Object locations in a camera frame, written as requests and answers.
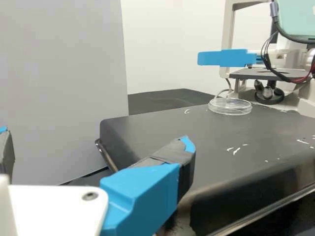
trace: blue plastic jaw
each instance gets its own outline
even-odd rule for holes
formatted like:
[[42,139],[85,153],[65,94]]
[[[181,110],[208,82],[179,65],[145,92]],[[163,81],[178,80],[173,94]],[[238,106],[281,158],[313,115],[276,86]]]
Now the blue plastic jaw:
[[256,64],[257,54],[247,49],[224,49],[222,51],[198,53],[198,65],[219,65],[220,67],[244,67]]
[[149,236],[177,208],[179,164],[128,168],[105,177],[109,197],[101,236]]

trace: petri dish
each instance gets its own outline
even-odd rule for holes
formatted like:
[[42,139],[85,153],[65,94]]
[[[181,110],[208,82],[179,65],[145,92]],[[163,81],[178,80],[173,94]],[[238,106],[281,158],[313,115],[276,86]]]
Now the petri dish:
[[252,111],[249,101],[238,98],[216,97],[209,102],[208,107],[212,112],[229,116],[246,115]]

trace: black surface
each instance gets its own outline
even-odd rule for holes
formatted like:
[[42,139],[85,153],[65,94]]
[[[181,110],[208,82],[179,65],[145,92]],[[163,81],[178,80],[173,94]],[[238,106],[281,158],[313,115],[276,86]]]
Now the black surface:
[[[289,79],[303,78],[306,74],[305,70],[298,69],[279,69]],[[270,80],[281,81],[281,79],[266,68],[244,68],[230,74],[230,78],[242,80]]]
[[129,115],[207,104],[213,95],[190,89],[173,89],[128,95]]
[[[173,89],[128,95],[129,114],[141,114],[168,109],[207,104],[213,95],[190,89]],[[108,168],[64,183],[67,185],[99,186],[99,180],[112,174]]]
[[7,174],[12,180],[15,162],[14,148],[11,132],[0,133],[0,174]]
[[[241,117],[214,114],[207,106],[190,107],[189,114],[186,109],[104,120],[100,138],[122,169],[188,134],[197,156],[194,183],[185,197],[193,199],[191,225],[198,235],[315,182],[315,150],[297,142],[305,138],[315,145],[314,119],[263,106]],[[229,147],[241,149],[233,155],[226,151]]]

